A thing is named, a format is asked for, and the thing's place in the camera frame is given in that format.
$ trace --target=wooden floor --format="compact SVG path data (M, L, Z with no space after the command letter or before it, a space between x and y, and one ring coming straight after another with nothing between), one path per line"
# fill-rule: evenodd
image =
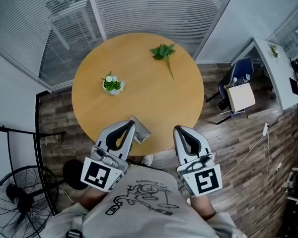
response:
M205 87L205 99L216 93L217 83L228 71L225 65L199 66ZM251 79L256 105L251 111L236 119L229 119L221 125L212 122L225 118L217 108L219 98L204 103L195 129L203 134L216 155L216 162L221 165L222 175L226 174L250 148L260 139L264 123L272 125L283 114L278 109L271 95L270 79L262 69L255 69ZM41 97L39 109L40 132L66 131L66 136L42 139L41 148L45 165L59 178L62 177L64 163L71 159L83 160L90 155L93 142L82 131L75 119L71 102L71 90L52 93ZM271 108L268 114L258 116L254 113ZM280 172L275 176L273 187L265 191L268 151L264 150L267 137L263 138L245 160L223 178L223 189L210 195L218 211L227 211L238 228L250 238L272 238L281 225L286 199L283 183L291 167L298 166L298 109L289 108L269 130L270 172L282 160ZM154 155L152 166L162 168L176 176L178 161L174 149ZM75 191L68 185L64 189L75 199L82 191ZM62 210L71 202L60 191L58 209Z

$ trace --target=table top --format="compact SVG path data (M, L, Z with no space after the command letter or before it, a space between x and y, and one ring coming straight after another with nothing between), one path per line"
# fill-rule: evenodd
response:
M275 88L279 106L285 110L298 103L298 95L294 94L289 78L297 81L290 59L282 46L254 38L255 47L261 56ZM272 55L269 45L277 46L279 58Z
M93 141L104 128L136 116L152 135L141 145L134 141L130 155L148 155L173 146L176 125L195 125L204 99L199 69L176 44L170 56L172 79L165 62L151 57L150 49L162 43L173 42L154 34L124 34L102 43L83 60L74 78L72 102L78 123ZM117 96L102 89L100 78L110 71L126 82Z

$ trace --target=fan grille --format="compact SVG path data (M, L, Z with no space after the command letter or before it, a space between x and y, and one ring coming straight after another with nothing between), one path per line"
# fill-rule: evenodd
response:
M38 166L28 166L18 169L0 182L0 234L6 238L29 238L36 236L40 232L47 220L52 216L45 193L33 197L32 207L29 212L23 214L18 209L18 198L13 202L6 194L6 188L16 185L27 194L42 189L40 179L41 172L45 187L56 183L53 173L47 168ZM50 190L52 202L56 202L58 197L58 187Z

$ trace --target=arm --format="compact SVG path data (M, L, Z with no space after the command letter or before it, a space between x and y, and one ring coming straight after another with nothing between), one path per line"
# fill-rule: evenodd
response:
M89 187L75 205L64 209L47 222L45 229L40 233L40 237L65 237L67 231L72 229L73 219L86 216L90 210L103 200L106 194L96 188Z
M219 237L246 238L235 226L228 213L217 213L207 195L191 197L192 208L204 219Z

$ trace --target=window blinds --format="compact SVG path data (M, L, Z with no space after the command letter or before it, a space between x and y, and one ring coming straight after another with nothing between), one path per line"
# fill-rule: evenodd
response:
M96 0L107 38L130 32L165 36L195 53L228 0Z
M89 0L0 0L0 54L50 86L101 42Z

